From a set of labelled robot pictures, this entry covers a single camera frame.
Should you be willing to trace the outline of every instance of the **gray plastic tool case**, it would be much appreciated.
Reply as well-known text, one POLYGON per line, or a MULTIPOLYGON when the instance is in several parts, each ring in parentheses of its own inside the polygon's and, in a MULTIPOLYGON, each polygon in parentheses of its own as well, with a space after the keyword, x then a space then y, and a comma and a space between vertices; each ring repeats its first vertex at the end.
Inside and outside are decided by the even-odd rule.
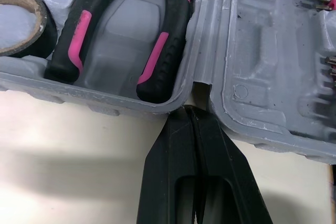
MULTIPOLYGON (((73 0, 44 0, 60 32, 73 0)), ((74 86, 43 79, 47 60, 0 58, 1 90, 85 104, 119 115, 169 113, 194 82, 211 85, 209 109, 246 141, 336 163, 336 109, 327 56, 336 54, 336 12, 303 0, 194 0, 183 62, 169 101, 135 87, 159 33, 164 0, 116 0, 106 11, 74 86)))

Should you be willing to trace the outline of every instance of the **tool case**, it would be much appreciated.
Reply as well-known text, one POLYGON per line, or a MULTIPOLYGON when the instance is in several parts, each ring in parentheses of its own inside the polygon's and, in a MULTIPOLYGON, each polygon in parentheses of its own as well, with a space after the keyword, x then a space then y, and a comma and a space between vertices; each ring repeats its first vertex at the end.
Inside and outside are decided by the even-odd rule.
MULTIPOLYGON (((43 1, 60 35, 74 0, 43 1)), ((43 78, 50 57, 4 56, 0 89, 151 117, 176 110, 193 83, 205 83, 208 109, 242 139, 335 164, 335 92, 324 61, 336 54, 336 13, 317 12, 306 1, 192 0, 173 95, 161 104, 141 101, 135 87, 162 25, 164 0, 114 1, 74 85, 43 78)))

